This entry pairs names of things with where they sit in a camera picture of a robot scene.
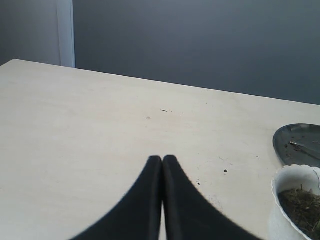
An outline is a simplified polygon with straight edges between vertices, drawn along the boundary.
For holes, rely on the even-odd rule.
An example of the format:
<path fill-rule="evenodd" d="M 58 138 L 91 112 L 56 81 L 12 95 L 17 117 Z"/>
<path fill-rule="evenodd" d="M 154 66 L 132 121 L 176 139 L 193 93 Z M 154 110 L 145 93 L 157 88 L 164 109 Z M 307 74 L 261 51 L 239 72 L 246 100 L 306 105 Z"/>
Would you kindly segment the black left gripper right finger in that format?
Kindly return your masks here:
<path fill-rule="evenodd" d="M 220 213 L 191 183 L 174 155 L 162 162 L 168 240 L 251 240 L 253 235 Z"/>

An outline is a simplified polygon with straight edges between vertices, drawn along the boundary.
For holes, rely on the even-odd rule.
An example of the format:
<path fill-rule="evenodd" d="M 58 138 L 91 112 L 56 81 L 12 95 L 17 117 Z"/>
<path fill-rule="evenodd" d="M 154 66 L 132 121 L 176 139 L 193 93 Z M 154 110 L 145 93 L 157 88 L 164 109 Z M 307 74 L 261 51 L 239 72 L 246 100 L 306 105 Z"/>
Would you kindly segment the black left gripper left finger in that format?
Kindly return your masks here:
<path fill-rule="evenodd" d="M 163 165 L 150 156 L 127 194 L 75 240 L 158 240 L 163 199 Z"/>

